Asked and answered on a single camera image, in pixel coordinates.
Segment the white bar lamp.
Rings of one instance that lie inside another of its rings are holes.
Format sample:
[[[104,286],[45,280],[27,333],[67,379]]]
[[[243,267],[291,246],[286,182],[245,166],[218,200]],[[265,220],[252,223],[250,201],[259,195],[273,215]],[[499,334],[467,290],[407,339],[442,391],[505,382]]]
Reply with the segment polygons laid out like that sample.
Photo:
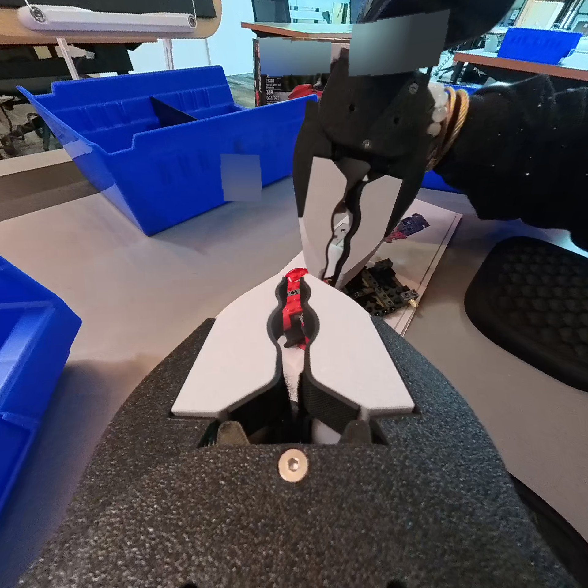
[[[159,33],[172,36],[196,30],[197,20],[188,13],[100,12],[76,6],[26,5],[18,9],[19,22],[38,32]]]

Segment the black dimpled cushion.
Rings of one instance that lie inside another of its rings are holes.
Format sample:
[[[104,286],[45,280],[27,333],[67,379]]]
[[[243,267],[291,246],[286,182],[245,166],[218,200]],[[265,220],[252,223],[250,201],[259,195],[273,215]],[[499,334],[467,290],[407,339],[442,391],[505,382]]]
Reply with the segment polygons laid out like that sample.
[[[527,236],[496,244],[465,293],[481,334],[587,392],[587,258]]]

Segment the black lego set box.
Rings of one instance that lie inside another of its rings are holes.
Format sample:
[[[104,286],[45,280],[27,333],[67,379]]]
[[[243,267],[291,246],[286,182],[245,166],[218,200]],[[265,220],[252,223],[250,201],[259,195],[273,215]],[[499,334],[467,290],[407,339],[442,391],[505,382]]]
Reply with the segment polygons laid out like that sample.
[[[302,76],[285,75],[281,77],[262,74],[259,41],[259,38],[254,38],[252,41],[255,107],[312,95],[320,99],[327,84],[329,73]]]

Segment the blue divided plastic bin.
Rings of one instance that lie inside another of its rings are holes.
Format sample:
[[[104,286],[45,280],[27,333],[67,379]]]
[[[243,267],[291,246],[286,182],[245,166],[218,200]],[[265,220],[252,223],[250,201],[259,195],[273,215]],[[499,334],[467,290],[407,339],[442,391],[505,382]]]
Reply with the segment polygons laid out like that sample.
[[[226,202],[258,201],[289,176],[306,102],[244,108],[224,70],[62,81],[17,87],[90,184],[152,236]]]

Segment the red and black lego car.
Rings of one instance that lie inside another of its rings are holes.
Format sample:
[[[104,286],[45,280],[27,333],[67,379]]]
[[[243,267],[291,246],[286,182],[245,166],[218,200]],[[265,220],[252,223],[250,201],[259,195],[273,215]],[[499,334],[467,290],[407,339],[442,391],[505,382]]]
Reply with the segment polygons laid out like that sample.
[[[294,266],[285,272],[287,299],[282,311],[284,348],[304,350],[309,341],[305,335],[302,303],[300,301],[300,279],[307,269]],[[416,308],[418,293],[401,284],[390,260],[377,261],[371,267],[365,266],[342,292],[354,300],[372,317],[384,318],[404,308]]]

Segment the person's right forearm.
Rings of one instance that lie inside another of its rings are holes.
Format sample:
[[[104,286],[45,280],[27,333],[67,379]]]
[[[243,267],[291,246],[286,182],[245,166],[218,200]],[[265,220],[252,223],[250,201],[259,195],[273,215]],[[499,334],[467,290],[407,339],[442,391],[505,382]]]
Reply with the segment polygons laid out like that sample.
[[[484,220],[568,231],[587,250],[587,87],[557,92],[537,75],[469,96],[433,170]]]

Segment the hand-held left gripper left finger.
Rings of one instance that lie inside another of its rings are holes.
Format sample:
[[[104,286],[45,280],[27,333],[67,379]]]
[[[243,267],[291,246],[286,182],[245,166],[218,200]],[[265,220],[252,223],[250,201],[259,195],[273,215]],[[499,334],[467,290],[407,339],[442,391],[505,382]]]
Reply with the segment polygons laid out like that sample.
[[[283,380],[285,277],[275,275],[226,306],[172,406],[178,417],[227,417]]]

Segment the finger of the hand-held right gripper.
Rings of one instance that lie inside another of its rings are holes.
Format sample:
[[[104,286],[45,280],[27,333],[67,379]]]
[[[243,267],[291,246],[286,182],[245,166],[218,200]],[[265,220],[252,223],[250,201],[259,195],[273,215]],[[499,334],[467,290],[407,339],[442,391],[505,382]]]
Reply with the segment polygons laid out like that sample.
[[[378,250],[387,235],[402,183],[389,175],[362,182],[352,201],[352,224],[343,241],[343,253],[329,276],[333,287],[344,287]]]
[[[356,160],[348,157],[312,161],[299,228],[306,269],[325,282],[349,282],[356,274],[356,202],[346,202],[354,172]]]

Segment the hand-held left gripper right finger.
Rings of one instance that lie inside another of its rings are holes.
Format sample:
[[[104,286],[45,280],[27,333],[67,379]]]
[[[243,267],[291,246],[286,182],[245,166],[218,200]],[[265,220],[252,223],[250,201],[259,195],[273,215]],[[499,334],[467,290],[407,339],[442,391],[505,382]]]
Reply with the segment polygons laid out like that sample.
[[[300,279],[308,343],[299,405],[314,435],[341,435],[351,422],[408,415],[415,402],[371,316],[312,275]]]

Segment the lego instruction booklet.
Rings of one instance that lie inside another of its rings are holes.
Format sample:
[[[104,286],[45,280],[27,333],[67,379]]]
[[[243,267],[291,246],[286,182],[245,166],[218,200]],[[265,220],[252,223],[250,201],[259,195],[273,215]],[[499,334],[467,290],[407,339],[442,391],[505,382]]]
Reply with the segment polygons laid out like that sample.
[[[371,268],[377,261],[390,259],[401,284],[415,290],[421,300],[462,215],[427,203],[420,197],[412,203],[404,217],[414,213],[422,215],[429,226],[408,236],[407,239],[382,243],[371,259],[366,262],[366,266]],[[305,267],[305,260],[301,252],[282,271],[285,274],[292,269],[303,267]],[[409,305],[394,311],[383,320],[404,337],[415,313],[418,312],[420,311]],[[303,350],[284,351],[285,379],[292,401],[298,401],[298,377],[303,368],[303,358]]]

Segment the wooden office desk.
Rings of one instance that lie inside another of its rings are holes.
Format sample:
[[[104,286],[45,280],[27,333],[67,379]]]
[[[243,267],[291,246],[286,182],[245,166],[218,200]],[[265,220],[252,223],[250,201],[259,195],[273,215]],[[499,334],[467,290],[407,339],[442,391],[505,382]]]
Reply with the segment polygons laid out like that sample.
[[[241,22],[241,27],[252,31],[258,38],[287,38],[291,40],[319,40],[329,42],[349,42],[352,35],[351,24],[293,24]]]
[[[471,64],[490,77],[525,77],[533,75],[547,75],[556,79],[587,82],[587,56],[578,58],[564,58],[560,64],[547,64],[521,61],[517,59],[499,57],[496,52],[486,52],[482,49],[457,51],[453,55],[454,63]]]

